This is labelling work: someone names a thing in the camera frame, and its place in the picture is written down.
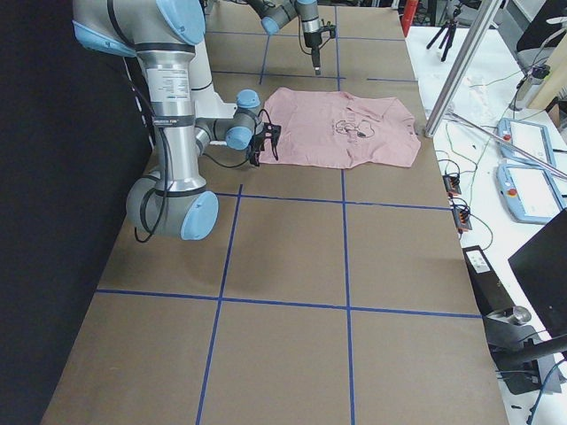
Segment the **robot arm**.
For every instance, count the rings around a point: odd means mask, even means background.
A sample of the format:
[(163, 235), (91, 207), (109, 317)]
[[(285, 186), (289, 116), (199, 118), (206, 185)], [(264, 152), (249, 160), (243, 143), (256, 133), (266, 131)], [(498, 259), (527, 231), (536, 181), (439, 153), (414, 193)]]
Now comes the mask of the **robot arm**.
[(260, 23), (268, 35), (277, 34), (294, 19), (299, 20), (299, 30), (309, 52), (300, 47), (312, 60), (316, 75), (321, 74), (320, 49), (322, 46), (322, 22), (319, 18), (318, 3), (315, 0), (282, 1), (245, 1), (260, 17)]
[(219, 201), (198, 157), (209, 143), (224, 142), (254, 159), (269, 128), (258, 94), (245, 89), (225, 104), (215, 92), (198, 1), (75, 1), (73, 12), (83, 47), (137, 59), (147, 82), (159, 165), (128, 193), (128, 218), (149, 236), (207, 237)]

